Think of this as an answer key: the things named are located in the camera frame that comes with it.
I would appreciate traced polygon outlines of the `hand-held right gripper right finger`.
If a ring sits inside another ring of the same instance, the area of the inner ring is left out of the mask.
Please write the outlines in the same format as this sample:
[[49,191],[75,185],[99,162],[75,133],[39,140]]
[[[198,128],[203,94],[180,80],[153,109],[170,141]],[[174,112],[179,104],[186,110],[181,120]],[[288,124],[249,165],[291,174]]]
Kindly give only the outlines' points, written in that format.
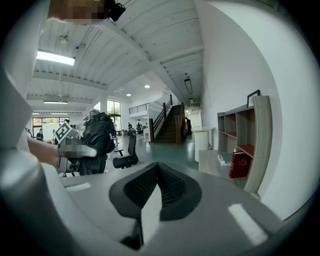
[[143,255],[245,255],[283,227],[267,206],[226,179],[173,163],[169,167],[197,181],[201,199],[188,216],[161,221],[141,248]]

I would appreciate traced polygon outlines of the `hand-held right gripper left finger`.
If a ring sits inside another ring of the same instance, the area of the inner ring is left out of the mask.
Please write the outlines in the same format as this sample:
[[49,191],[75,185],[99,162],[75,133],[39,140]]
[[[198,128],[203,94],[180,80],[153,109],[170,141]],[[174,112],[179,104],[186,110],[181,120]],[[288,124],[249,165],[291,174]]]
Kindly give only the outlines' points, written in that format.
[[157,256],[158,244],[145,241],[143,209],[153,203],[157,185],[157,163],[146,163],[111,173],[63,178],[62,183],[79,213],[97,229],[86,228],[92,239],[90,255],[100,249],[105,256]]

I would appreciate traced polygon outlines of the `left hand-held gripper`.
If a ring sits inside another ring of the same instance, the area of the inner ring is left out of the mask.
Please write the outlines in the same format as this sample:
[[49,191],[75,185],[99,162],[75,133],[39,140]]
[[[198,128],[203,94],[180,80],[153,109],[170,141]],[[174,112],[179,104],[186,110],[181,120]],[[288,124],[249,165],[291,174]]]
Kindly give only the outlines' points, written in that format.
[[[68,121],[64,121],[59,128],[53,133],[57,140],[57,146],[66,142],[68,139],[81,139],[79,132],[73,128]],[[95,158],[97,156],[97,150],[89,145],[82,145],[80,150],[80,158]],[[60,156],[57,173],[60,177],[79,177],[80,173],[77,172],[79,161],[76,159],[68,160],[65,156]]]

